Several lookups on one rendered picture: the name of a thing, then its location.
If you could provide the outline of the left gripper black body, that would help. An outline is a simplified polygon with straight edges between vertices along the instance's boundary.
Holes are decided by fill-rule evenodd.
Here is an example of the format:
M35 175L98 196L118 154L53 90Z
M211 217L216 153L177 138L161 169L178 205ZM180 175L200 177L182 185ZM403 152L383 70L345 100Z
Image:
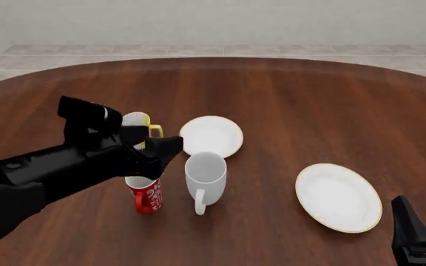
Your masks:
M160 155L160 142L164 138L147 137L146 148L137 150L120 134L116 135L119 141L118 155L116 156L117 177L146 177L159 179L163 163Z

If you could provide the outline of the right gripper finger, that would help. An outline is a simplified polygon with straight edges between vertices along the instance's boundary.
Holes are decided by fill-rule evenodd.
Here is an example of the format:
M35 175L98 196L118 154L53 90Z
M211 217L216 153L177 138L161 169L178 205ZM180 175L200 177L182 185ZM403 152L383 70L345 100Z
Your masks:
M392 250L426 248L426 226L417 216L407 197L401 195L391 201L393 214Z

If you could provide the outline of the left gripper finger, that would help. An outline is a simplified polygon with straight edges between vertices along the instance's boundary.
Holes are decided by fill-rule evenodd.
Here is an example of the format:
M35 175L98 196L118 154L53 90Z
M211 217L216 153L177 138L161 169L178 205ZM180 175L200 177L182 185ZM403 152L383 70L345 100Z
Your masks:
M145 141L145 148L140 150L140 153L148 159L156 159L156 163L160 167L166 167L182 150L182 137L148 137Z
M121 126L120 138L130 146L136 146L149 136L148 126Z

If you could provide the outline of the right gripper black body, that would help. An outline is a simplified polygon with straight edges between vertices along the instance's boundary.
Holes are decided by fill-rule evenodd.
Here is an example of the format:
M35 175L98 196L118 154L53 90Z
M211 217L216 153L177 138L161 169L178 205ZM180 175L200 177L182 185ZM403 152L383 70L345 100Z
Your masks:
M393 243L397 266L426 266L426 242L410 245Z

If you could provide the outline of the yellow mug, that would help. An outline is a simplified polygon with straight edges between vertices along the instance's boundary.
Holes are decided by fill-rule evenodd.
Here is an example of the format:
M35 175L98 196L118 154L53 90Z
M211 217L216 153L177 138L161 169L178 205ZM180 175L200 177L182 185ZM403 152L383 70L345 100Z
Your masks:
M131 112L123 116L122 126L148 126L149 136L154 138L163 137L163 128L160 125L151 123L150 116L144 112ZM145 148L145 141L133 146L136 150L142 150Z

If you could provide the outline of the red patterned mug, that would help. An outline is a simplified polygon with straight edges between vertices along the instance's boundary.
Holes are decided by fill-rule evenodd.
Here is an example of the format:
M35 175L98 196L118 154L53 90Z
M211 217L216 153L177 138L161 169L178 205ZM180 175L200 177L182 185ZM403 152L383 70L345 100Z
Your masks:
M160 180L150 180L145 177L125 177L134 198L136 211L139 214L151 214L163 205L163 195Z

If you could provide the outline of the white plate with gold rim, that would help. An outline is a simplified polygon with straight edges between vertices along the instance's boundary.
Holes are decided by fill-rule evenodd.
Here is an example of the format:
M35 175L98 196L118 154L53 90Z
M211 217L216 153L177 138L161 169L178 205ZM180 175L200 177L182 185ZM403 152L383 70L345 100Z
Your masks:
M214 115L190 120L179 135L183 138L183 151L188 155L213 152L223 159L238 152L244 139L242 129L234 121Z
M382 218L382 201L360 174L333 163L316 163L296 178L295 192L302 208L331 230L363 233Z

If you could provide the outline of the white mug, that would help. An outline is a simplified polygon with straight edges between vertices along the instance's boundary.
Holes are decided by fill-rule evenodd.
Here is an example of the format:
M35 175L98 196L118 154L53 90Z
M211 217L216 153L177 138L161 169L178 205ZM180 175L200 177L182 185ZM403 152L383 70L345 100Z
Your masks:
M192 155L184 166L186 185L195 201L195 213L203 215L223 195L227 180L226 161L214 152Z

